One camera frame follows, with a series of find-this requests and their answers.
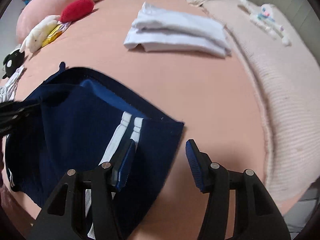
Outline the navy shorts with white stripes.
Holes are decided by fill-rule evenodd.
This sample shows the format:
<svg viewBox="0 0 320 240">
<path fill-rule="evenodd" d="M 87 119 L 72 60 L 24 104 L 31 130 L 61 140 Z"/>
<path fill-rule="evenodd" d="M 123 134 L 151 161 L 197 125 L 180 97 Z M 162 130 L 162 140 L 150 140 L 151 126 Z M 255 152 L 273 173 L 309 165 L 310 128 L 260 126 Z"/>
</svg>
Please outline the navy shorts with white stripes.
<svg viewBox="0 0 320 240">
<path fill-rule="evenodd" d="M 6 138 L 11 189 L 42 209 L 68 170 L 85 172 L 113 161 L 117 149 L 133 139 L 136 152 L 126 183 L 112 194 L 121 239 L 127 239 L 165 183 L 184 124 L 111 77 L 84 67 L 68 69 L 64 62 L 24 101 L 30 100 L 40 107 Z M 90 189 L 85 206 L 88 239 L 96 239 Z"/>
</svg>

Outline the light patterned clothes pile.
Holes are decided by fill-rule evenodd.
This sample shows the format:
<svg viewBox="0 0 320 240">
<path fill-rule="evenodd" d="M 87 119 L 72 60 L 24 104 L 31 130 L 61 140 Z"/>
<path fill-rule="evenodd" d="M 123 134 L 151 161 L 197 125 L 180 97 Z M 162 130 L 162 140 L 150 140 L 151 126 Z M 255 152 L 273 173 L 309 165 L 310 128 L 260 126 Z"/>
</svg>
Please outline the light patterned clothes pile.
<svg viewBox="0 0 320 240">
<path fill-rule="evenodd" d="M 13 101 L 15 99 L 18 82 L 25 71 L 24 65 L 17 68 L 16 72 L 8 79 L 0 90 L 0 103 Z"/>
</svg>

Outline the black and white plush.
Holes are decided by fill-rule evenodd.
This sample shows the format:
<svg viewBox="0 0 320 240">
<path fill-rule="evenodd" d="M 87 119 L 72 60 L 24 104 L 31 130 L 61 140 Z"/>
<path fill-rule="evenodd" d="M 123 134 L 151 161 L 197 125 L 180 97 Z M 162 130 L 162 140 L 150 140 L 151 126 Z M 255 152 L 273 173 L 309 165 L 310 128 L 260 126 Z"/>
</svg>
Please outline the black and white plush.
<svg viewBox="0 0 320 240">
<path fill-rule="evenodd" d="M 2 79 L 12 77 L 18 68 L 24 63 L 25 52 L 20 51 L 20 48 L 13 50 L 3 60 L 5 74 Z"/>
</svg>

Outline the white plush toy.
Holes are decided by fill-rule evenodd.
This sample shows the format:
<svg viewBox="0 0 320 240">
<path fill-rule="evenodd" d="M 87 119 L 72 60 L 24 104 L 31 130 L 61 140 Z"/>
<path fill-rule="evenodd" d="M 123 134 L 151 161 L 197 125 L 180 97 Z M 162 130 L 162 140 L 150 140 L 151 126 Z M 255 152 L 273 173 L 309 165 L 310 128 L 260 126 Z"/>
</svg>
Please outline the white plush toy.
<svg viewBox="0 0 320 240">
<path fill-rule="evenodd" d="M 38 51 L 42 46 L 42 42 L 57 26 L 59 19 L 60 15 L 46 16 L 40 23 L 33 27 L 33 29 L 24 39 L 19 52 L 22 53 L 26 49 L 28 49 L 30 53 L 35 53 Z"/>
</svg>

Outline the yellow snack packet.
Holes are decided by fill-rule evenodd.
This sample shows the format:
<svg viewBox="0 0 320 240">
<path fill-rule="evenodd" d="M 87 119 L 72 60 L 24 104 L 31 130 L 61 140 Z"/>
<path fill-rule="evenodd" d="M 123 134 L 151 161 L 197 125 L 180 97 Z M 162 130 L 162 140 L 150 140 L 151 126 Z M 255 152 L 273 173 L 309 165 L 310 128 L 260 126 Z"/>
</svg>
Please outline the yellow snack packet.
<svg viewBox="0 0 320 240">
<path fill-rule="evenodd" d="M 42 42 L 41 47 L 45 47 L 48 44 L 54 42 L 58 37 L 60 37 L 71 25 L 71 22 L 58 24 L 47 36 L 47 38 Z"/>
</svg>

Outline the red plush toy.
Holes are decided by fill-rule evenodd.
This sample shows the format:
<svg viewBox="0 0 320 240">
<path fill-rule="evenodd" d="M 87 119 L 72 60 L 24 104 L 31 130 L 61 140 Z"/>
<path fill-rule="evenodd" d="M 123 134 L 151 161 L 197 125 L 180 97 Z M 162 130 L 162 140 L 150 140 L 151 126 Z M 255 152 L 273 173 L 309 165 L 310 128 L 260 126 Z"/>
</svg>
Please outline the red plush toy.
<svg viewBox="0 0 320 240">
<path fill-rule="evenodd" d="M 93 0 L 77 0 L 65 7 L 61 13 L 60 22 L 75 22 L 93 11 L 95 2 Z"/>
</svg>

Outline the beige knitted blanket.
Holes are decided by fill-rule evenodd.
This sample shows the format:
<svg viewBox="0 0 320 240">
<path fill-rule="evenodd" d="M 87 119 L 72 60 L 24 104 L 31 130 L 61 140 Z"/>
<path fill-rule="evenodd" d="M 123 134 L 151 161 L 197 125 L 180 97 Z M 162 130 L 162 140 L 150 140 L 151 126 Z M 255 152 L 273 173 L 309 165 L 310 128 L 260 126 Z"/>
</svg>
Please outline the beige knitted blanket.
<svg viewBox="0 0 320 240">
<path fill-rule="evenodd" d="M 271 4 L 187 0 L 221 22 L 244 54 L 260 90 L 266 123 L 265 185 L 276 202 L 306 190 L 319 177 L 319 65 L 294 27 Z M 248 10 L 267 10 L 291 44 L 255 25 Z"/>
</svg>

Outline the folded white garment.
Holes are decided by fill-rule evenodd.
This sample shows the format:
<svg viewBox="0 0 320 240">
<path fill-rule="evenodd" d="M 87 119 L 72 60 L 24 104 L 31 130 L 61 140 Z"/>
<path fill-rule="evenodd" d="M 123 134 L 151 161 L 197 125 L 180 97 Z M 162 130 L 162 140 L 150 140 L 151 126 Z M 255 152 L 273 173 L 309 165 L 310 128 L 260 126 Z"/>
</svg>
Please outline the folded white garment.
<svg viewBox="0 0 320 240">
<path fill-rule="evenodd" d="M 232 53 L 224 27 L 211 18 L 158 8 L 143 3 L 124 46 L 146 52 L 199 51 L 225 58 Z"/>
</svg>

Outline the white bunny headband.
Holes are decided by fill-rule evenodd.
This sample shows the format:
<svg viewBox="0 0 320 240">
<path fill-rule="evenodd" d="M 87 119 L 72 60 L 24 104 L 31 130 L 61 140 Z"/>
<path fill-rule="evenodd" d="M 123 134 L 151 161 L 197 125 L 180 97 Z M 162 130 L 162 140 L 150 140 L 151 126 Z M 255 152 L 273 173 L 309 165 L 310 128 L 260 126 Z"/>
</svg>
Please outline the white bunny headband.
<svg viewBox="0 0 320 240">
<path fill-rule="evenodd" d="M 285 47 L 291 46 L 291 40 L 284 26 L 276 22 L 273 18 L 273 10 L 269 4 L 264 4 L 260 9 L 255 9 L 248 0 L 238 0 L 240 8 L 245 9 L 249 14 L 249 19 L 262 31 L 270 35 L 273 39 L 277 36 Z"/>
</svg>

